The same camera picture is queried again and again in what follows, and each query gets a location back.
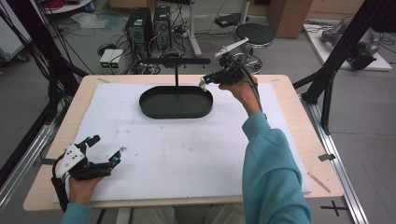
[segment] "wooden table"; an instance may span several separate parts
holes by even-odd
[[[179,76],[180,83],[196,83],[200,75]],[[325,154],[318,136],[305,113],[305,110],[292,87],[290,80],[281,75],[257,76],[260,83],[271,83],[283,110],[291,135],[299,150],[304,168],[308,172],[313,192],[305,198],[340,197],[343,187],[329,161],[320,161],[318,156]],[[49,149],[48,159],[56,159],[74,142],[78,126],[90,105],[96,86],[99,83],[174,83],[171,75],[157,76],[88,76],[84,77],[78,92],[64,117],[64,121]],[[55,190],[50,182],[51,166],[43,165],[29,191],[23,207],[27,211],[60,209],[53,203]],[[150,205],[177,205],[202,203],[241,203],[242,196],[210,197],[193,199],[139,200],[92,203],[92,207],[134,207]]]

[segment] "metal rail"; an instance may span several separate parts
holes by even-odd
[[[308,102],[302,101],[303,104],[307,108],[309,108],[309,112],[313,119],[313,124],[318,132],[318,137],[320,138],[326,152],[328,154],[333,154],[335,159],[331,161],[332,167],[334,168],[338,178],[340,179],[343,187],[344,187],[344,198],[346,199],[346,204],[349,208],[350,215],[355,223],[357,224],[368,224],[369,221],[363,211],[361,206],[361,202],[358,199],[358,195],[353,189],[352,183],[349,180],[347,175],[347,171],[344,167],[343,162],[341,161],[340,155],[338,154],[337,148],[335,147],[334,141],[330,135],[327,135],[325,130],[320,124],[321,114],[318,105],[310,105]]]
[[[12,195],[17,191],[22,180],[26,177],[43,147],[50,140],[50,137],[55,130],[55,126],[55,123],[52,122],[51,124],[44,125],[41,128],[33,143],[29,146],[15,169],[9,175],[5,184],[0,188],[0,214],[6,208]]]

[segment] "stool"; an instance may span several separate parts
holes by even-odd
[[[264,49],[274,42],[272,29],[258,23],[245,23],[236,28],[235,34],[238,41],[248,38],[248,42],[244,43],[246,53],[235,54],[235,59],[242,62],[246,68],[250,68],[253,74],[259,74],[262,70],[262,60],[253,55],[253,49]]]

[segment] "teal sweater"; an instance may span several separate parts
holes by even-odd
[[[262,112],[251,115],[242,128],[249,141],[242,177],[246,223],[311,223],[285,134],[271,129]],[[89,213],[90,207],[70,203],[62,223],[87,223]]]

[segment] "person's arm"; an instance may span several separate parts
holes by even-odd
[[[243,125],[249,140],[242,182],[246,223],[312,222],[286,136],[270,127],[247,79],[219,88],[230,91],[248,114]]]
[[[88,220],[91,208],[90,200],[93,190],[102,177],[77,181],[69,178],[70,197],[66,212],[62,218],[62,224],[85,224]]]

